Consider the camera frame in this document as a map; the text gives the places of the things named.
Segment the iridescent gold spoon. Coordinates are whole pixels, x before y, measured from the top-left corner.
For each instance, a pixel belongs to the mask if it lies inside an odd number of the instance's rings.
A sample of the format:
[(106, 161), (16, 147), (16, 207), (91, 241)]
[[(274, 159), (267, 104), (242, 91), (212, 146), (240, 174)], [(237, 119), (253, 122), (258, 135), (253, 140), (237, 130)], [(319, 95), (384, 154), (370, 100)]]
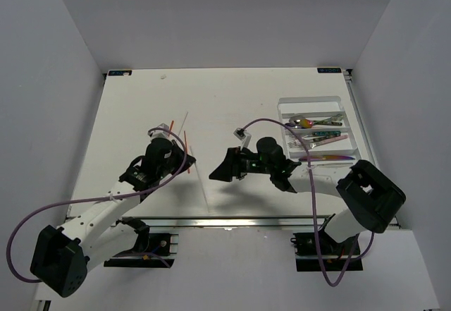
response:
[(313, 126), (342, 126), (343, 119), (344, 116), (342, 114), (337, 114), (321, 120), (310, 120), (302, 115), (297, 115), (291, 117), (289, 122), (301, 128), (312, 128)]

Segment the green handled fork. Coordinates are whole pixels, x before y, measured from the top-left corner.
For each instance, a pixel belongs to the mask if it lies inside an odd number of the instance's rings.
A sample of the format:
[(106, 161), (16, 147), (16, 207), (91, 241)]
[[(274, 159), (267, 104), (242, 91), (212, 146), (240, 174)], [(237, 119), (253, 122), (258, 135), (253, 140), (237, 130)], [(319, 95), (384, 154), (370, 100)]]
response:
[(310, 134), (295, 134), (295, 135), (288, 133), (285, 135), (285, 137), (288, 140), (302, 139), (305, 142), (319, 142), (322, 140), (327, 140), (339, 136), (341, 136), (340, 131), (317, 131)]

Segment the black handled spoon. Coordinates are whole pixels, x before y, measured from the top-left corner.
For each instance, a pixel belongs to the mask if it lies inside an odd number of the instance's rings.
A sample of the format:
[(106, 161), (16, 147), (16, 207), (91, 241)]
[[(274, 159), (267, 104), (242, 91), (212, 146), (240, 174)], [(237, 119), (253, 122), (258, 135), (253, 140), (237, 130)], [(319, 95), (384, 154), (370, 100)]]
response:
[(285, 126), (291, 127), (291, 128), (302, 128), (302, 129), (308, 129), (308, 128), (313, 128), (315, 126), (338, 126), (341, 127), (343, 126), (342, 122), (339, 121), (319, 121), (319, 122), (313, 122), (311, 121), (309, 123), (309, 125), (305, 125), (305, 126), (296, 126), (293, 125), (291, 123), (286, 123)]

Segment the pink handled spoon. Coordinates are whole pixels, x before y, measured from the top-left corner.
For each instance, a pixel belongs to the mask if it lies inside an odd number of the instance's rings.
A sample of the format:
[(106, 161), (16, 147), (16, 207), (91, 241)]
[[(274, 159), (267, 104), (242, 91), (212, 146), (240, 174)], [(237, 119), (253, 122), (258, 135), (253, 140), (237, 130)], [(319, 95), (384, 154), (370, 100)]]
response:
[(290, 117), (289, 123), (296, 125), (296, 126), (309, 125), (309, 121), (302, 115), (296, 115), (296, 116)]

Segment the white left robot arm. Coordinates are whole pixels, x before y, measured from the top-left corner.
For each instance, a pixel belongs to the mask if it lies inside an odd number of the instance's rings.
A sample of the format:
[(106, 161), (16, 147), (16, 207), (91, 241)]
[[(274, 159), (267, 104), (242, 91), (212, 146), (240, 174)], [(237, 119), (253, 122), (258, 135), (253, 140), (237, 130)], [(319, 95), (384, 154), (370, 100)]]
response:
[(143, 253), (149, 226), (125, 213), (138, 206), (169, 175), (188, 170), (196, 159), (175, 140), (154, 138), (119, 176), (104, 202), (38, 235), (30, 271), (62, 298), (74, 294), (89, 271), (122, 252)]

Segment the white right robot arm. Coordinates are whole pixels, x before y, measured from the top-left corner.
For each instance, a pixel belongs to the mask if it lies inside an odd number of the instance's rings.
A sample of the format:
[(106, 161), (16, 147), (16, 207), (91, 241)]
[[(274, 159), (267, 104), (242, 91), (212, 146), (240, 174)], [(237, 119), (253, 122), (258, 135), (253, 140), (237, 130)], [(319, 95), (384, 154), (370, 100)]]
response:
[(363, 231), (383, 233), (406, 202), (403, 191), (367, 160), (360, 159), (349, 169), (308, 166), (288, 159), (271, 137), (258, 140), (255, 152), (228, 148), (209, 179), (229, 183), (249, 173), (266, 174), (282, 192), (320, 193), (345, 202), (346, 208), (328, 217), (318, 231), (319, 247), (328, 254)]

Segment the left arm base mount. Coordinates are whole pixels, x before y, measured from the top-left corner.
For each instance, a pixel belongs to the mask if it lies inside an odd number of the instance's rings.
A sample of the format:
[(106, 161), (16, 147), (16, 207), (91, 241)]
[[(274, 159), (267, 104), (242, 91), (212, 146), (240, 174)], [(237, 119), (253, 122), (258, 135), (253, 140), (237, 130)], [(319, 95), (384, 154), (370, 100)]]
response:
[(141, 219), (123, 217), (116, 226), (128, 226), (135, 235), (135, 244), (104, 262), (104, 267), (170, 269), (178, 251), (177, 233), (153, 232)]

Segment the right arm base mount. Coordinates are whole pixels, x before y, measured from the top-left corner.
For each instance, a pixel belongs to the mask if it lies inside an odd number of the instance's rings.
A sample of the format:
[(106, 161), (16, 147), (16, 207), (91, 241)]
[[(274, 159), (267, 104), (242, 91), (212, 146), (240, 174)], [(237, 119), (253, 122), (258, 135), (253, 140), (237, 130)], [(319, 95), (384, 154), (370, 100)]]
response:
[[(348, 238), (345, 242), (334, 245), (320, 236), (320, 250), (323, 256), (323, 264), (327, 272), (339, 272), (344, 267), (345, 261), (349, 257), (354, 237)], [(320, 264), (316, 251), (314, 233), (294, 233), (290, 239), (295, 251), (295, 263), (298, 272), (320, 272)], [(362, 271), (363, 264), (360, 256), (360, 247), (356, 246), (347, 271)]]

